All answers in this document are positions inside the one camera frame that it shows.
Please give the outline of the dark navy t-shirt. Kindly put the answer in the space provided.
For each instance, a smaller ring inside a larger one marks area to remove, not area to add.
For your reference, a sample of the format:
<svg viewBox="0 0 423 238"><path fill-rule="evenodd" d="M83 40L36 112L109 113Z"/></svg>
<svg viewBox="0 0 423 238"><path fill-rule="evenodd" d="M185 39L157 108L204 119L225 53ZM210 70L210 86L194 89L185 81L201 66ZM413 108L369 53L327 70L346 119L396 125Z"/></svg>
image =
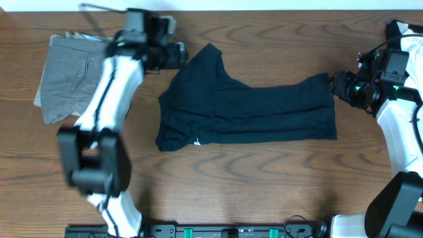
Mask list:
<svg viewBox="0 0 423 238"><path fill-rule="evenodd" d="M204 46L159 97L160 151L189 144L336 140L328 75L294 85L253 88L226 72L222 52Z"/></svg>

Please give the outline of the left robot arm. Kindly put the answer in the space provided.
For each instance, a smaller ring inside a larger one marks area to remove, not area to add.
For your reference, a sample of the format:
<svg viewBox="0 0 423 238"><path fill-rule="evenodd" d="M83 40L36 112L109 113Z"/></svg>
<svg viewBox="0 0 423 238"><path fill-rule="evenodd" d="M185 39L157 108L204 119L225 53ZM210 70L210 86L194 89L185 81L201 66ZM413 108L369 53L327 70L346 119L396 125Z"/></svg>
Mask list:
<svg viewBox="0 0 423 238"><path fill-rule="evenodd" d="M121 30L107 44L100 83L73 126L58 130L67 184L100 212L104 225L70 225L66 237L148 237L129 191L132 164L121 137L127 113L146 71L178 69L186 63L182 42L171 30Z"/></svg>

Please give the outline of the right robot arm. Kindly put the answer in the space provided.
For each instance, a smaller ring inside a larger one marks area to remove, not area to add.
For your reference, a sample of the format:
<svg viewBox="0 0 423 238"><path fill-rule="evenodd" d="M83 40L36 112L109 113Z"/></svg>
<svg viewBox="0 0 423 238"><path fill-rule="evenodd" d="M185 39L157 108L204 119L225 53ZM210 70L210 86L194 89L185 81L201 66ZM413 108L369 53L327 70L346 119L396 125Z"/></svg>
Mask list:
<svg viewBox="0 0 423 238"><path fill-rule="evenodd" d="M393 176L366 212L333 216L330 237L421 237L422 77L402 69L340 71L330 91L376 118Z"/></svg>

